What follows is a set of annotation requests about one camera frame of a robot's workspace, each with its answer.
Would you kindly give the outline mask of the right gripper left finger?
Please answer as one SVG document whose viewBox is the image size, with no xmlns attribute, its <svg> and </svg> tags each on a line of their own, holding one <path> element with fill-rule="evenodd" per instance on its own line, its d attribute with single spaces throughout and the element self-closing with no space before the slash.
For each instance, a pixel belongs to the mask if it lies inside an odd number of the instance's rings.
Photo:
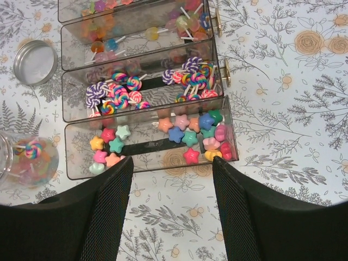
<svg viewBox="0 0 348 261">
<path fill-rule="evenodd" d="M 37 204 L 1 206 L 1 260 L 116 260 L 133 168 L 126 157 Z"/>
</svg>

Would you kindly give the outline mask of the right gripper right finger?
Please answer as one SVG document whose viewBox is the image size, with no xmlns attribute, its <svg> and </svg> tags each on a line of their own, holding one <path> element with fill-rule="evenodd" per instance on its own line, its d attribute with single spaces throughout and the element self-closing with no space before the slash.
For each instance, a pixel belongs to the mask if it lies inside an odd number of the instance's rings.
<svg viewBox="0 0 348 261">
<path fill-rule="evenodd" d="M 277 192 L 220 157 L 213 180 L 228 260 L 347 260 L 347 203 Z"/>
</svg>

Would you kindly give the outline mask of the clear plastic jar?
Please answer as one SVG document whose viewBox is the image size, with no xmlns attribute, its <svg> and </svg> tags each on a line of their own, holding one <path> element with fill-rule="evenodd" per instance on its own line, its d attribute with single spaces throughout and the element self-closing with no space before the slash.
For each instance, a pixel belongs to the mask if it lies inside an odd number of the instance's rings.
<svg viewBox="0 0 348 261">
<path fill-rule="evenodd" d="M 44 185 L 58 164 L 58 150 L 47 138 L 1 131 L 1 190 Z"/>
</svg>

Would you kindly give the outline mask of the clear compartment candy box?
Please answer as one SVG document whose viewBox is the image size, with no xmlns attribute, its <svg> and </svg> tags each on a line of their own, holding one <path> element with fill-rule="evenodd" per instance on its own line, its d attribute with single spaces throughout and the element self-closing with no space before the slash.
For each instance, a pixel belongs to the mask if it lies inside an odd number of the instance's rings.
<svg viewBox="0 0 348 261">
<path fill-rule="evenodd" d="M 238 160 L 208 2 L 100 6 L 61 29 L 67 177 L 91 178 L 127 156 L 136 172 Z"/>
</svg>

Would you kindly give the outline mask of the silver round jar lid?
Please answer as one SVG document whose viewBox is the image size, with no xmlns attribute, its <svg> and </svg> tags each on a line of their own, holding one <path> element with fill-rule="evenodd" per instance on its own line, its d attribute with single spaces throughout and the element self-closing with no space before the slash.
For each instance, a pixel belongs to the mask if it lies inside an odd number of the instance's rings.
<svg viewBox="0 0 348 261">
<path fill-rule="evenodd" d="M 24 44 L 17 52 L 13 72 L 19 82 L 39 86 L 48 82 L 58 67 L 58 55 L 53 47 L 41 40 Z"/>
</svg>

